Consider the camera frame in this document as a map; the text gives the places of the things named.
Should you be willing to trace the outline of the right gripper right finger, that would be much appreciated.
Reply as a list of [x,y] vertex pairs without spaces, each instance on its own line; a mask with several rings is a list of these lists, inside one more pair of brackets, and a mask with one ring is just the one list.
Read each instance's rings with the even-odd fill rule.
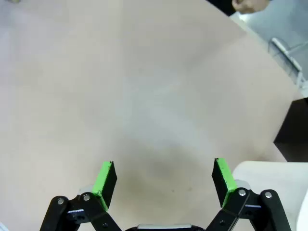
[[256,231],[290,231],[285,210],[275,190],[256,194],[237,186],[224,158],[216,158],[212,171],[221,210],[207,231],[231,231],[239,219],[247,219]]

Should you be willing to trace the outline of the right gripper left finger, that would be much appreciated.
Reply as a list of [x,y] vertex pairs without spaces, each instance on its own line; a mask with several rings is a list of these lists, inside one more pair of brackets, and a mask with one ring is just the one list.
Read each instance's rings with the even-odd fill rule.
[[108,214],[116,181],[113,161],[103,162],[90,191],[71,200],[65,196],[51,199],[40,230],[77,231],[83,223],[90,223],[96,231],[121,230]]

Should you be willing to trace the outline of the person's bare hand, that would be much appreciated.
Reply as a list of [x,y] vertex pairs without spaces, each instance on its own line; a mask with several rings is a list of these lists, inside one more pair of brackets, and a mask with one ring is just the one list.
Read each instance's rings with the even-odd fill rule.
[[264,10],[270,3],[269,0],[232,0],[232,6],[241,14],[256,13]]

